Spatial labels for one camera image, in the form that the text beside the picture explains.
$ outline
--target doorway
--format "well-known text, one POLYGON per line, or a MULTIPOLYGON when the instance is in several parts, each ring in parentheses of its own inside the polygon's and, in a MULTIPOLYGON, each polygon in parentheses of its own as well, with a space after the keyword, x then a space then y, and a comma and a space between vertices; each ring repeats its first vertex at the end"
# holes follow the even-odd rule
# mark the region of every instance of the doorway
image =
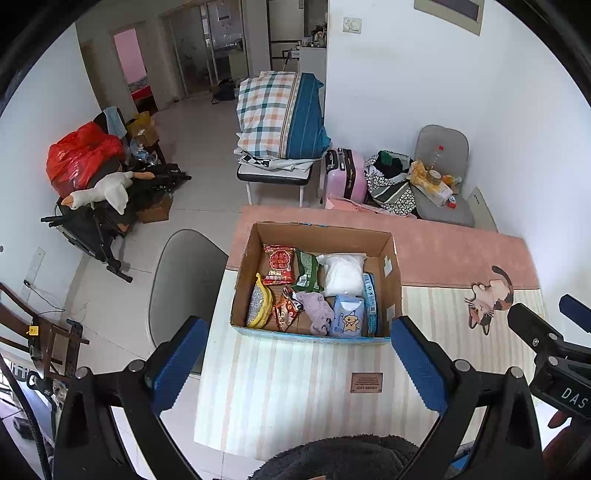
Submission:
POLYGON ((239 0, 182 7, 165 22, 186 95, 248 76, 239 0))
POLYGON ((138 112, 158 111, 152 88, 148 81, 148 73, 139 48, 138 36, 135 28, 129 28, 113 35, 115 48, 121 68, 138 112))

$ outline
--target pink table mat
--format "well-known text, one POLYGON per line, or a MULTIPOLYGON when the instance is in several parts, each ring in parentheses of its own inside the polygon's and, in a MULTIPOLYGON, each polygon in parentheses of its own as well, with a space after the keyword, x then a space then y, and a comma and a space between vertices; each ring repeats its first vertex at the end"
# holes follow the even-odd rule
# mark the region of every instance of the pink table mat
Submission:
POLYGON ((402 285, 469 288, 488 284, 501 267, 515 289, 538 289, 540 284, 530 252, 522 238, 446 223, 292 207, 245 206, 234 231, 227 268, 238 270, 246 241, 257 222, 313 223, 390 232, 394 238, 402 285))

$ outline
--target plaid bedding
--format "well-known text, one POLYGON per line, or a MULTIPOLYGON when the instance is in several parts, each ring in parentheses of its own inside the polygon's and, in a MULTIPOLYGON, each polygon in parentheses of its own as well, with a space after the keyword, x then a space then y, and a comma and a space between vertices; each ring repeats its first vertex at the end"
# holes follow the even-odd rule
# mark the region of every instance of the plaid bedding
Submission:
POLYGON ((238 147, 256 158, 320 158, 330 146, 311 73, 262 72, 238 95, 238 147))

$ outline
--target red plastic bag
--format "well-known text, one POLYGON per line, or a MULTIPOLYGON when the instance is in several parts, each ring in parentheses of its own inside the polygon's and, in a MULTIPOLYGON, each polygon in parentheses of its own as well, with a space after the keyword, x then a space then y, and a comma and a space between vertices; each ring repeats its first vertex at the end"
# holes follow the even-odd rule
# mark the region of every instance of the red plastic bag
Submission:
POLYGON ((88 122, 49 148, 47 176, 60 197, 67 197, 74 190, 84 190, 100 166, 113 157, 125 158, 119 138, 88 122))

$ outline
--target white stuffed goose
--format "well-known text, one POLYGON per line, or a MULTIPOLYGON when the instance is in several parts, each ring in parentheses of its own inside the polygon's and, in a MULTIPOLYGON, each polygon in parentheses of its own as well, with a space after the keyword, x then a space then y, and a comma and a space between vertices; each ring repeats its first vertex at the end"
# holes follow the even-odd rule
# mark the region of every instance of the white stuffed goose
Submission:
POLYGON ((76 190, 61 201, 62 205, 76 210, 91 202, 106 200, 111 206, 123 215, 129 197, 127 187, 132 184, 131 179, 152 180, 155 175, 152 172, 116 171, 101 178, 94 188, 88 190, 76 190))

